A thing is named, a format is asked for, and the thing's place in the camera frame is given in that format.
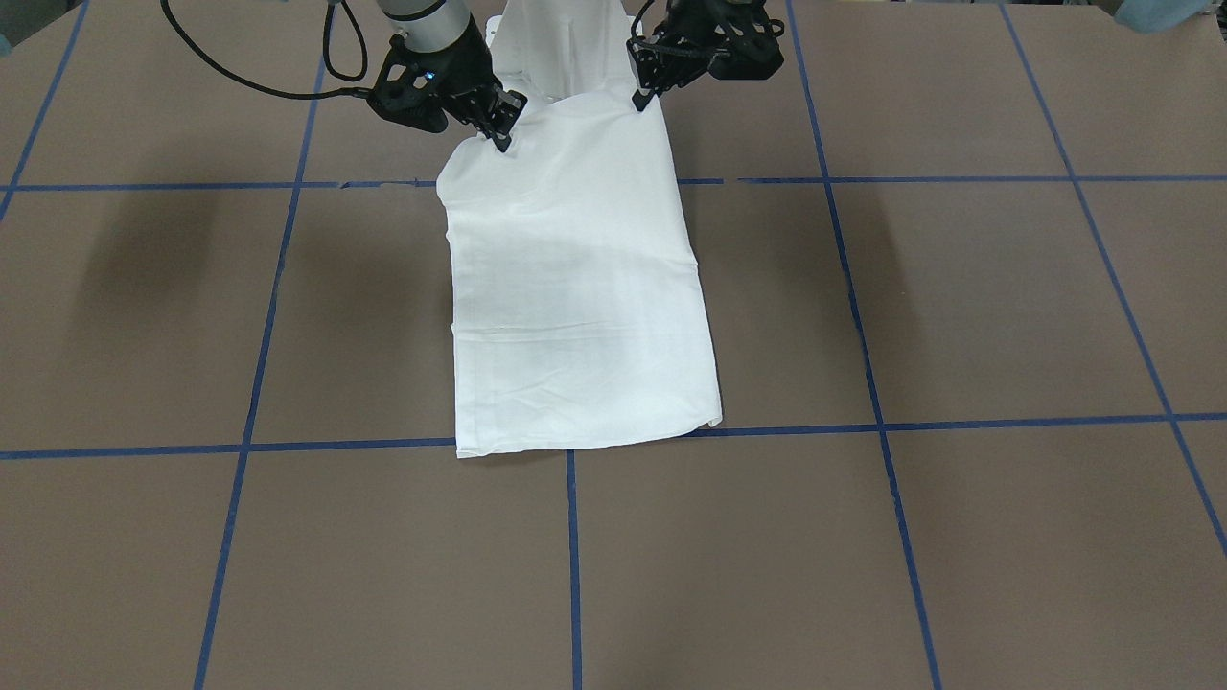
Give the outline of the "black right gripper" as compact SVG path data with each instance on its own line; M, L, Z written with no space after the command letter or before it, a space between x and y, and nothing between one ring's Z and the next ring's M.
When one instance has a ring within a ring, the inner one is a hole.
M368 106L387 122L425 133L445 131L450 118L472 124L506 153L528 97L501 87L485 36L469 18L440 52L416 52L407 36L391 36Z

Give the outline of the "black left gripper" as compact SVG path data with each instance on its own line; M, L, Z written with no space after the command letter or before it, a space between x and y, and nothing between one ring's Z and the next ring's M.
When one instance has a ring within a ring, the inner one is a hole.
M784 61L779 45L787 26L767 14L764 1L661 1L663 17L640 29L656 1L633 16L627 52L638 86L637 112L660 92L683 88L704 75L719 81L766 81Z

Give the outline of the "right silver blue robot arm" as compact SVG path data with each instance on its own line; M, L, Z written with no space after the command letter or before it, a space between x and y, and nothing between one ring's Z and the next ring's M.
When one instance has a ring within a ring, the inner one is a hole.
M464 1L382 1L394 29L374 86L364 97L385 122L444 133L469 124L510 149L510 130L528 104L494 75L494 56Z

